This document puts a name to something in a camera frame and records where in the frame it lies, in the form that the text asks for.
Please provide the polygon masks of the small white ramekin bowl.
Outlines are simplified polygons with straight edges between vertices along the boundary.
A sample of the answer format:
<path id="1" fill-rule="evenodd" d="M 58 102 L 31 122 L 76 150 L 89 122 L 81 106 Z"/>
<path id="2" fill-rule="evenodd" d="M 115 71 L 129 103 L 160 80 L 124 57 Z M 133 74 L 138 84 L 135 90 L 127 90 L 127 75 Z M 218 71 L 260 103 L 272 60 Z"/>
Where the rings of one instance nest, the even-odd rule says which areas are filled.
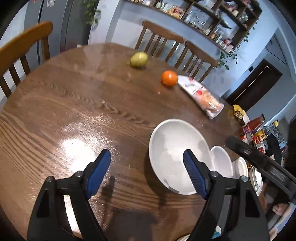
<path id="1" fill-rule="evenodd" d="M 239 179 L 241 176 L 246 176 L 248 177 L 248 168 L 246 161 L 242 158 L 239 157 L 235 161 L 232 162 L 233 166 L 233 177 L 236 179 Z"/>

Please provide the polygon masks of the medium white bowl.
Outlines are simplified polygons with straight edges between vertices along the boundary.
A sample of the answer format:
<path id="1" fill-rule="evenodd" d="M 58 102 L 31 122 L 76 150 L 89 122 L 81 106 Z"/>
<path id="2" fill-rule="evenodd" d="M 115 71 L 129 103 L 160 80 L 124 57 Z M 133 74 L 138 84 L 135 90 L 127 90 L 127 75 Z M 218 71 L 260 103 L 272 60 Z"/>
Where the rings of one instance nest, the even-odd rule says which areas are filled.
<path id="1" fill-rule="evenodd" d="M 213 164 L 212 171 L 217 171 L 223 177 L 234 177 L 230 156 L 221 146 L 214 146 L 210 150 L 210 158 Z"/>

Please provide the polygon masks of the large white ribbed bowl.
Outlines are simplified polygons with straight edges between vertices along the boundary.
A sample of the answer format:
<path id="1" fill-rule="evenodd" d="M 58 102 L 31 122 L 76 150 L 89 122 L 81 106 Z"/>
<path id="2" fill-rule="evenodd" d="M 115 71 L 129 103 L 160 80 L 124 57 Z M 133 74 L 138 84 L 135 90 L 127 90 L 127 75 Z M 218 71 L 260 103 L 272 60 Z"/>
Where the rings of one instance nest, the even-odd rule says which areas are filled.
<path id="1" fill-rule="evenodd" d="M 210 170 L 214 169 L 205 138 L 184 120 L 162 121 L 149 139 L 149 160 L 155 175 L 166 188 L 180 195 L 196 193 L 183 163 L 183 153 L 187 149 Z"/>

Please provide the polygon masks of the white dish on trivet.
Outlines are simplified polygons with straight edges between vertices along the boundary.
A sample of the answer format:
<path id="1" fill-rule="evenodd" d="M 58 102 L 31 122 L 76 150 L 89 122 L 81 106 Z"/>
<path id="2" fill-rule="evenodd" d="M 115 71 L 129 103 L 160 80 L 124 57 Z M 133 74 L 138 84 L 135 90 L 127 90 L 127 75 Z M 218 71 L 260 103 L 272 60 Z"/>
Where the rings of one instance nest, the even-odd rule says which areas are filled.
<path id="1" fill-rule="evenodd" d="M 253 186 L 256 195 L 259 196 L 263 189 L 262 175 L 255 167 L 251 167 L 249 171 L 249 180 Z"/>

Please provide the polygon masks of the red sauce bottle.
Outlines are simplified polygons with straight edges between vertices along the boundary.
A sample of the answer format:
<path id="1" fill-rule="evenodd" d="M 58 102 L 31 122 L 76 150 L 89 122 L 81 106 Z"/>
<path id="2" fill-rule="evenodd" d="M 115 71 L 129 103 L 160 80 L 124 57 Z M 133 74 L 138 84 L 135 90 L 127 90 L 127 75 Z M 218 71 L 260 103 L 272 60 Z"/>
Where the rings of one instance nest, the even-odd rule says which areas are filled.
<path id="1" fill-rule="evenodd" d="M 266 121 L 266 118 L 263 114 L 249 121 L 242 127 L 244 134 L 255 133 L 264 124 L 265 121 Z"/>

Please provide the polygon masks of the yellow snack packet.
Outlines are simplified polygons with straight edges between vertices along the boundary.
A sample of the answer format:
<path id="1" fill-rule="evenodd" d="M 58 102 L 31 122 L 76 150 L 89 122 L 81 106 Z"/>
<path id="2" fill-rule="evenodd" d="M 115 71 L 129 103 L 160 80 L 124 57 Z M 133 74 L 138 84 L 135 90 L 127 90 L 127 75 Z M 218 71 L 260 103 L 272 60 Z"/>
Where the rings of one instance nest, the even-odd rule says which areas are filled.
<path id="1" fill-rule="evenodd" d="M 234 108 L 233 114 L 238 119 L 241 126 L 244 126 L 245 124 L 250 122 L 248 115 L 239 105 L 234 104 L 233 108 Z"/>

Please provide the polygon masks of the white bread bag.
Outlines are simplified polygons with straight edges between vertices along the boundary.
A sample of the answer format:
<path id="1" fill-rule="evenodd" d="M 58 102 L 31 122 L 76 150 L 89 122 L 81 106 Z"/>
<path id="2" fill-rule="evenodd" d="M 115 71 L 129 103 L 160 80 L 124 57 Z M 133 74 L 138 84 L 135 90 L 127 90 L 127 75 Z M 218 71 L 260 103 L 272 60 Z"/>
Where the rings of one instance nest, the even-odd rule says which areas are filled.
<path id="1" fill-rule="evenodd" d="M 214 119 L 224 109 L 224 104 L 218 101 L 204 85 L 194 78 L 179 75 L 178 85 L 192 97 L 209 119 Z"/>

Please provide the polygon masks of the green plant right of shelf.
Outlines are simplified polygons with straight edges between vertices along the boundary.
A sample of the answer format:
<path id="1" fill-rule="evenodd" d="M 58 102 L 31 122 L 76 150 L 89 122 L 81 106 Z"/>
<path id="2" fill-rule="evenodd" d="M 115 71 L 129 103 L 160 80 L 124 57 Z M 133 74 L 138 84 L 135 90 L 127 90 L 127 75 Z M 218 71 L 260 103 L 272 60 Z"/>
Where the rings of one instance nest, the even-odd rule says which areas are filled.
<path id="1" fill-rule="evenodd" d="M 238 62 L 238 54 L 243 43 L 249 42 L 250 31 L 255 30 L 255 25 L 257 25 L 258 20 L 256 20 L 250 27 L 247 27 L 246 31 L 240 33 L 240 30 L 237 32 L 239 34 L 238 42 L 235 44 L 232 42 L 229 44 L 225 51 L 221 51 L 220 57 L 218 59 L 217 68 L 224 67 L 226 70 L 230 70 L 229 65 L 227 63 L 228 60 L 235 60 L 235 64 Z"/>

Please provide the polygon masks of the wooden chair back right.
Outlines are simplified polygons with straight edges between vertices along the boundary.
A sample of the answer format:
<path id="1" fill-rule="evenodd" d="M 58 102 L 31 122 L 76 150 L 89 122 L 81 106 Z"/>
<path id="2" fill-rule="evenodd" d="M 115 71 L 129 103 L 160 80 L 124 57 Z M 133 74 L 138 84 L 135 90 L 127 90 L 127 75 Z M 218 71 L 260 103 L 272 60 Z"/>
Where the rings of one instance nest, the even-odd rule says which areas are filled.
<path id="1" fill-rule="evenodd" d="M 185 47 L 178 58 L 175 68 L 179 68 L 181 64 L 184 62 L 185 56 L 188 52 L 191 53 L 189 59 L 186 61 L 184 66 L 182 67 L 182 71 L 186 73 L 191 78 L 195 78 L 199 71 L 201 70 L 204 63 L 209 64 L 207 70 L 203 73 L 203 75 L 198 79 L 200 83 L 209 75 L 209 73 L 218 66 L 218 61 L 212 58 L 209 54 L 201 50 L 199 47 L 194 45 L 190 41 L 185 41 Z"/>

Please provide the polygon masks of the wooden chair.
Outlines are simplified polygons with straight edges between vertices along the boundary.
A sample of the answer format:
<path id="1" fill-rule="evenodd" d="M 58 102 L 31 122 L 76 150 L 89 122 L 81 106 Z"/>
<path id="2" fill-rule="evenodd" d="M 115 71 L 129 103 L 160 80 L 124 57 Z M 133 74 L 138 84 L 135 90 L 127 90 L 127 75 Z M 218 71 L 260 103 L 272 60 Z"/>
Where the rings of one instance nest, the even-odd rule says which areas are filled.
<path id="1" fill-rule="evenodd" d="M 182 67 L 182 71 L 186 73 L 191 78 L 195 78 L 199 71 L 201 70 L 204 63 L 209 64 L 207 70 L 203 73 L 203 75 L 198 79 L 200 83 L 209 75 L 209 73 L 218 66 L 218 61 L 212 58 L 209 54 L 201 50 L 199 47 L 194 45 L 190 41 L 185 41 L 185 47 L 178 58 L 175 68 L 179 68 L 181 64 L 184 62 L 185 56 L 188 52 L 191 53 L 189 59 L 186 61 L 184 66 Z"/>
<path id="2" fill-rule="evenodd" d="M 49 60 L 51 56 L 48 37 L 52 30 L 53 24 L 50 21 L 41 22 L 16 36 L 1 48 L 1 89 L 7 98 L 11 95 L 11 89 L 5 81 L 4 73 L 8 71 L 14 84 L 18 85 L 21 80 L 16 72 L 14 63 L 20 60 L 25 75 L 28 75 L 31 69 L 26 58 L 26 53 L 37 42 L 41 42 L 43 60 Z"/>
<path id="3" fill-rule="evenodd" d="M 177 50 L 178 46 L 180 44 L 184 44 L 185 42 L 185 39 L 180 35 L 173 33 L 170 30 L 167 30 L 166 28 L 161 27 L 151 21 L 144 20 L 142 22 L 142 31 L 134 48 L 135 50 L 138 50 L 140 48 L 140 45 L 142 43 L 142 40 L 144 39 L 147 30 L 150 30 L 152 35 L 145 46 L 144 52 L 146 54 L 149 54 L 150 56 L 155 56 L 156 58 L 159 58 L 163 50 L 165 49 L 166 43 L 168 41 L 174 41 L 172 48 L 164 59 L 165 62 L 168 62 Z"/>

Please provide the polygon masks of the green pear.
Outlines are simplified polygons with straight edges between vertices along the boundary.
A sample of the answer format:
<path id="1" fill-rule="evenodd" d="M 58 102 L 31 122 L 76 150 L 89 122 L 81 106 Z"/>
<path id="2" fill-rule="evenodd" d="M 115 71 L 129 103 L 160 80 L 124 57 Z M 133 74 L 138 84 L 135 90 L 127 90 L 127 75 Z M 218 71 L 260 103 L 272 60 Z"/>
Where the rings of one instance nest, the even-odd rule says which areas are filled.
<path id="1" fill-rule="evenodd" d="M 133 68 L 144 68 L 148 62 L 148 54 L 145 52 L 135 53 L 131 59 L 126 63 Z"/>

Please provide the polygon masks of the wooden chair back left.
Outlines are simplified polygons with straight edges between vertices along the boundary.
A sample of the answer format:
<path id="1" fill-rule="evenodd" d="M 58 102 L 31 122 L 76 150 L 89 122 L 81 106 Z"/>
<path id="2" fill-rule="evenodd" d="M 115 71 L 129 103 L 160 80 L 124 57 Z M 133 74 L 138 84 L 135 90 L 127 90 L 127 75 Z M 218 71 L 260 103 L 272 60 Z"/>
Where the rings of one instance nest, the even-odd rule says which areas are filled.
<path id="1" fill-rule="evenodd" d="M 166 43 L 168 41 L 174 41 L 172 48 L 164 59 L 165 62 L 168 62 L 177 50 L 178 46 L 180 44 L 184 44 L 185 42 L 185 39 L 180 35 L 173 33 L 170 30 L 167 30 L 166 28 L 161 27 L 151 21 L 144 20 L 142 22 L 142 31 L 134 48 L 135 50 L 138 50 L 140 48 L 140 45 L 142 43 L 142 40 L 144 39 L 147 30 L 150 30 L 152 35 L 145 46 L 144 52 L 146 54 L 149 54 L 150 56 L 155 56 L 156 58 L 159 58 L 163 50 L 165 49 Z"/>

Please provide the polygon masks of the grey refrigerator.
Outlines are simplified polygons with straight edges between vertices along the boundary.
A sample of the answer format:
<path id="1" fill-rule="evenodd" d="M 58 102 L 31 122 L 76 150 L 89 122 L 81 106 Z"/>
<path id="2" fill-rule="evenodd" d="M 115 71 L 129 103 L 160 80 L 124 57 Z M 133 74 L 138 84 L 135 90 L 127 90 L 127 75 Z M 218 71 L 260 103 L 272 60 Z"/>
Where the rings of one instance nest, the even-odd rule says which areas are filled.
<path id="1" fill-rule="evenodd" d="M 86 45 L 90 34 L 84 1 L 29 1 L 24 21 L 27 30 L 41 22 L 50 21 L 53 30 L 48 37 L 50 56 Z"/>

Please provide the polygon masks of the hanging green vine plant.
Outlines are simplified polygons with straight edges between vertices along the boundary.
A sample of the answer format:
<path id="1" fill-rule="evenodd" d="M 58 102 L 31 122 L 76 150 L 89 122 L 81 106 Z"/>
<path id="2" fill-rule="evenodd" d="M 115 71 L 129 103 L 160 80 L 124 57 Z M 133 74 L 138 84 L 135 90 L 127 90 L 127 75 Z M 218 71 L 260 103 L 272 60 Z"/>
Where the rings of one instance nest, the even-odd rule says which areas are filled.
<path id="1" fill-rule="evenodd" d="M 100 0 L 83 0 L 82 1 L 82 21 L 85 24 L 93 25 L 98 23 L 98 20 L 95 18 L 100 10 L 97 9 Z"/>

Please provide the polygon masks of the dark wooden wall shelf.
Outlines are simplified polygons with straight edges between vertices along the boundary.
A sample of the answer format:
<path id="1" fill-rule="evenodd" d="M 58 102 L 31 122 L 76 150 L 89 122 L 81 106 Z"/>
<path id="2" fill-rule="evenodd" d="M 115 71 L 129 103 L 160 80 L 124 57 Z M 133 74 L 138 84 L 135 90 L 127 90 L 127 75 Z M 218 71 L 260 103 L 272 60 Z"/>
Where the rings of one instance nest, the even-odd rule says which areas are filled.
<path id="1" fill-rule="evenodd" d="M 262 14 L 257 1 L 125 1 L 147 14 L 144 20 L 181 33 L 189 29 L 226 54 L 247 43 Z"/>

